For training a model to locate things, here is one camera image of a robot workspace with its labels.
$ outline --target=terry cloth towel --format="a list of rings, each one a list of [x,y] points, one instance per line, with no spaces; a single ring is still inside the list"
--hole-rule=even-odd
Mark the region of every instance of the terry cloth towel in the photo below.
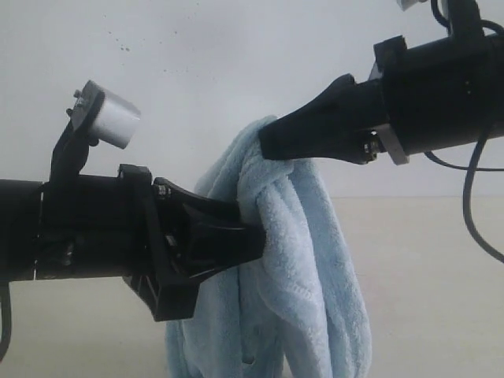
[[[201,285],[193,319],[167,324],[168,378],[362,378],[371,363],[364,300],[312,160],[266,161],[243,130],[196,192],[238,201],[262,224],[264,257]]]

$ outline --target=white wall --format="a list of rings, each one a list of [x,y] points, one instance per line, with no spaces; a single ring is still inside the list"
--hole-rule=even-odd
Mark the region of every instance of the white wall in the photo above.
[[[504,3],[480,4],[504,21]],[[86,172],[114,175],[128,162],[192,187],[240,128],[297,109],[342,74],[365,80],[373,44],[399,34],[414,46],[444,31],[428,5],[402,13],[395,0],[2,0],[0,177],[47,177],[65,108],[92,78],[133,101],[143,126],[125,152],[94,150]],[[501,145],[484,163],[499,164]],[[469,149],[443,156],[465,164]],[[461,192],[460,173],[422,157],[400,168],[387,156],[321,166],[336,196]],[[485,176],[476,190],[503,184]]]
[[[501,250],[502,207],[488,198],[475,211]],[[502,377],[504,266],[469,238],[458,198],[340,199],[336,209],[372,322],[369,378]],[[165,377],[164,326],[122,281],[12,289],[2,378]]]

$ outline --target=light blue towel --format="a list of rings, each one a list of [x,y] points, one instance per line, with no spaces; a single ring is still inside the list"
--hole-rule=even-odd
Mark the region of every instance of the light blue towel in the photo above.
[[[365,304],[331,200],[311,160],[265,161],[246,128],[196,192],[238,200],[263,224],[264,257],[202,284],[195,317],[167,325],[169,378],[361,378],[371,363]]]

